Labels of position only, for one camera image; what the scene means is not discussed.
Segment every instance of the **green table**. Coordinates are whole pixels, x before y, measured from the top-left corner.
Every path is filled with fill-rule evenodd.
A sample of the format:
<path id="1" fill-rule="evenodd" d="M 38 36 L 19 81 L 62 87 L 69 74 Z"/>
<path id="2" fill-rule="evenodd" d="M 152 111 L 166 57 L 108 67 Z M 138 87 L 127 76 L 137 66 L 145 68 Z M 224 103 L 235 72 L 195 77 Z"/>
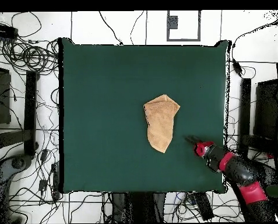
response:
<path id="1" fill-rule="evenodd" d="M 221 174 L 184 136 L 223 145 L 227 41 L 97 46 L 63 38 L 62 45 L 64 192 L 224 191 Z M 150 146 L 143 110 L 162 94 L 181 106 L 165 154 Z"/>

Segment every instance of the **orange towel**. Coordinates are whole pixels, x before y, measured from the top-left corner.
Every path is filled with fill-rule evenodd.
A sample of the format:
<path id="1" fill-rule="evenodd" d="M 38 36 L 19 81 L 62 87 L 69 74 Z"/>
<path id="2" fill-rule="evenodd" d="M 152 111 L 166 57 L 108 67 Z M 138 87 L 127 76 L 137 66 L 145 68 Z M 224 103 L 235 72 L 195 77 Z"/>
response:
<path id="1" fill-rule="evenodd" d="M 148 141 L 157 151 L 165 153 L 172 141 L 174 116 L 179 108 L 180 106 L 166 94 L 144 105 Z"/>

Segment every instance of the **black cable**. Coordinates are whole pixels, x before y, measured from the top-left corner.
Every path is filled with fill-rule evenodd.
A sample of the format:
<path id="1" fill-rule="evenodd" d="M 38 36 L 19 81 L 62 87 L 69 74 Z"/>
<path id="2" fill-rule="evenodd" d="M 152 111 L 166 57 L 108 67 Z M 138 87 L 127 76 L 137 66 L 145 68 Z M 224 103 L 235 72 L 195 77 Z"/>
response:
<path id="1" fill-rule="evenodd" d="M 53 95 L 56 91 L 58 91 L 58 92 L 59 92 L 59 88 L 56 88 L 56 89 L 54 89 L 54 90 L 52 91 L 52 93 L 51 93 L 51 101 L 52 101 L 55 105 L 57 105 L 57 106 L 58 106 L 58 103 L 57 103 L 57 102 L 55 102 L 55 101 L 53 100 L 53 98 L 52 98 L 52 95 Z"/>
<path id="2" fill-rule="evenodd" d="M 14 211 L 11 208 L 9 208 L 9 210 L 12 211 L 13 213 L 24 215 L 27 218 L 24 224 L 27 224 L 29 218 L 28 218 L 28 216 L 25 213 L 22 213 L 22 212 L 19 212 L 19 211 Z"/>
<path id="3" fill-rule="evenodd" d="M 144 12 L 145 12 L 145 10 L 143 10 L 143 12 L 142 12 L 142 13 L 139 15 L 139 17 L 136 19 L 135 24 L 133 24 L 132 31 L 133 31 L 134 27 L 136 26 L 136 22 L 137 22 L 138 19 L 143 15 Z"/>
<path id="4" fill-rule="evenodd" d="M 99 15 L 100 15 L 100 17 L 102 18 L 103 22 L 108 26 L 108 28 L 111 29 L 111 31 L 113 32 L 113 34 L 114 34 L 114 36 L 115 36 L 115 39 L 116 39 L 117 41 L 119 41 L 119 45 L 123 45 L 122 41 L 119 40 L 119 39 L 116 37 L 116 34 L 115 34 L 115 32 L 113 31 L 113 29 L 112 29 L 112 28 L 108 25 L 108 23 L 104 20 L 104 18 L 103 18 L 103 16 L 102 16 L 102 14 L 101 14 L 100 11 L 99 11 Z"/>
<path id="5" fill-rule="evenodd" d="M 17 14 L 15 14 L 15 15 L 13 15 L 13 16 L 11 17 L 11 25 L 12 25 L 12 27 L 14 27 L 14 26 L 13 26 L 13 18 L 14 18 L 15 16 L 20 15 L 20 14 L 23 14 L 23 13 L 28 13 L 28 12 L 20 12 L 20 13 L 17 13 Z M 29 35 L 26 35 L 26 36 L 20 36 L 20 35 L 19 35 L 19 37 L 21 37 L 21 38 L 26 38 L 26 37 L 28 37 L 28 36 L 31 36 L 31 35 L 33 35 L 33 34 L 36 34 L 36 33 L 41 29 L 41 27 L 42 27 L 39 18 L 38 18 L 35 14 L 33 14 L 32 12 L 29 12 L 29 13 L 31 13 L 33 16 L 35 16 L 35 18 L 38 20 L 39 25 L 40 25 L 40 28 L 39 28 L 38 30 L 36 30 L 34 33 L 32 33 L 32 34 L 29 34 Z"/>
<path id="6" fill-rule="evenodd" d="M 87 195 L 87 196 L 85 196 L 84 199 L 83 199 L 83 201 L 82 201 L 82 203 L 81 203 L 76 209 L 74 209 L 74 210 L 71 212 L 71 219 L 70 219 L 70 221 L 69 221 L 69 224 L 72 223 L 72 213 L 74 213 L 75 211 L 77 211 L 77 210 L 84 204 L 84 202 L 85 202 L 85 200 L 86 200 L 87 197 L 100 197 L 100 196 L 101 196 L 101 195 Z"/>

